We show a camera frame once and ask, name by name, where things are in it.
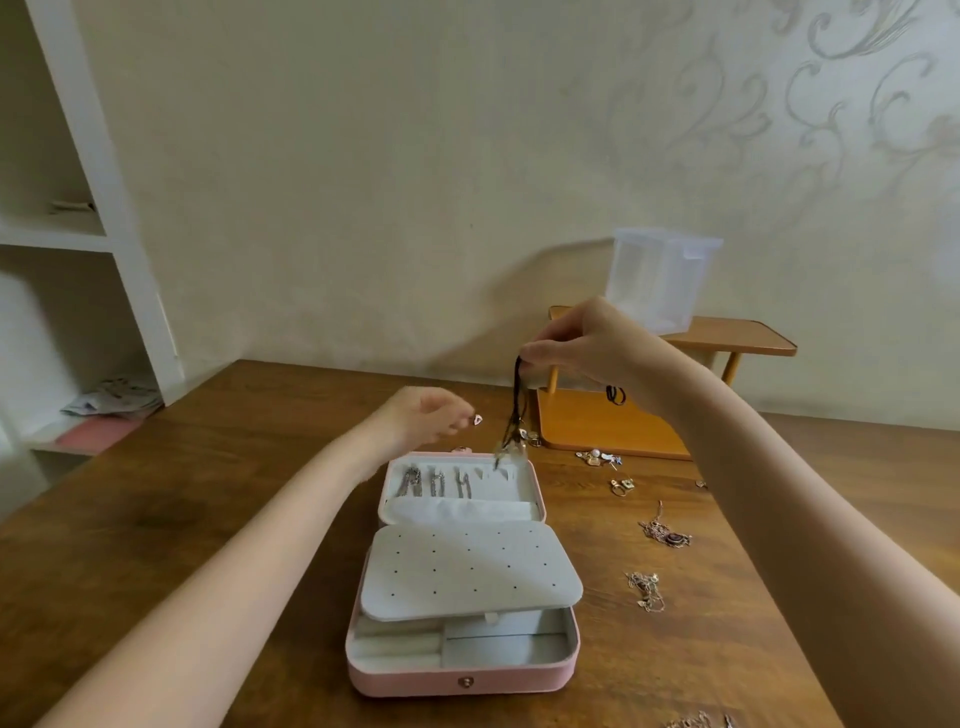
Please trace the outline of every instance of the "silver necklace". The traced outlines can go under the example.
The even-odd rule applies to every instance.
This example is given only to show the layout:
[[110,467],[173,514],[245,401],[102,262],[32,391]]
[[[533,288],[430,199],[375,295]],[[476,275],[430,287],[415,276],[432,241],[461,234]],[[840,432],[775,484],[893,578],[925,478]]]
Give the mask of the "silver necklace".
[[[733,718],[727,714],[723,716],[723,724],[724,728],[736,728],[733,724]],[[713,723],[710,722],[710,716],[700,711],[696,717],[682,717],[679,720],[671,720],[663,728],[713,728]]]
[[396,495],[398,497],[406,496],[407,491],[410,490],[410,486],[412,485],[414,487],[414,495],[419,496],[421,478],[420,468],[411,465],[403,472],[403,479],[400,480],[400,489],[396,492]]
[[467,488],[467,497],[473,497],[473,489],[470,488],[469,473],[461,473],[460,468],[453,469],[453,479],[457,482],[457,497],[464,496],[464,488]]
[[446,476],[443,472],[438,472],[436,468],[430,469],[430,495],[437,497],[438,489],[437,484],[440,484],[440,497],[444,497],[446,493]]
[[663,515],[663,501],[658,500],[657,503],[659,504],[657,507],[657,516],[649,523],[644,521],[638,522],[640,528],[643,529],[643,533],[646,534],[646,537],[654,541],[659,541],[664,546],[670,546],[671,548],[690,546],[690,542],[693,541],[692,536],[687,536],[685,533],[674,533],[660,522],[660,516]]
[[666,602],[660,596],[660,589],[657,586],[660,583],[660,578],[656,574],[634,571],[623,575],[627,577],[627,583],[640,592],[643,599],[640,599],[637,604],[643,607],[645,611],[657,613],[666,609]]

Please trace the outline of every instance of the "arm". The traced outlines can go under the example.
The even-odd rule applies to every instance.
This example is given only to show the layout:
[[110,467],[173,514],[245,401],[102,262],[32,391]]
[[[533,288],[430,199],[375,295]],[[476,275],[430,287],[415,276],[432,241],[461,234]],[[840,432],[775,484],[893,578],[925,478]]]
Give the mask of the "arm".
[[386,460],[466,427],[442,389],[405,388],[300,470],[38,724],[220,725],[340,506]]
[[520,352],[622,386],[683,438],[849,726],[960,715],[960,596],[847,503],[709,370],[603,299]]

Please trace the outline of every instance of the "hand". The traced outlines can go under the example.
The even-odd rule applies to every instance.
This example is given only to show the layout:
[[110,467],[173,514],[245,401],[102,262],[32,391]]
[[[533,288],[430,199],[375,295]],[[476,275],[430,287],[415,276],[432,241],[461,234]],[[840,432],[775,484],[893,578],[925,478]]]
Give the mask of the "hand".
[[382,446],[381,462],[455,435],[473,421],[473,407],[440,387],[403,387],[360,427]]
[[692,361],[599,296],[547,324],[523,345],[520,358],[623,387],[642,409],[655,414],[661,408],[660,375]]

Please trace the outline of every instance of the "paper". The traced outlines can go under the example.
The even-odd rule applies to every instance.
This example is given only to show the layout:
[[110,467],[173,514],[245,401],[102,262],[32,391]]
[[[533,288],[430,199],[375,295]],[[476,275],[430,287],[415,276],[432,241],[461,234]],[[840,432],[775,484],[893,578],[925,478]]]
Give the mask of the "paper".
[[120,415],[142,419],[163,406],[156,379],[151,375],[113,376],[101,381],[60,412],[67,415]]

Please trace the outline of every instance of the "stand leg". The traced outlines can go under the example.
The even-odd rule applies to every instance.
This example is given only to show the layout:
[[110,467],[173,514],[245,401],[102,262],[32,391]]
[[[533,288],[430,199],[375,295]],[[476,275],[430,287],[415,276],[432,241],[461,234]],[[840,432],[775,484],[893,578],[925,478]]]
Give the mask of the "stand leg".
[[738,366],[740,366],[740,353],[731,352],[730,358],[727,359],[727,366],[724,367],[723,374],[720,376],[728,386],[733,384],[733,378],[736,376],[736,368]]

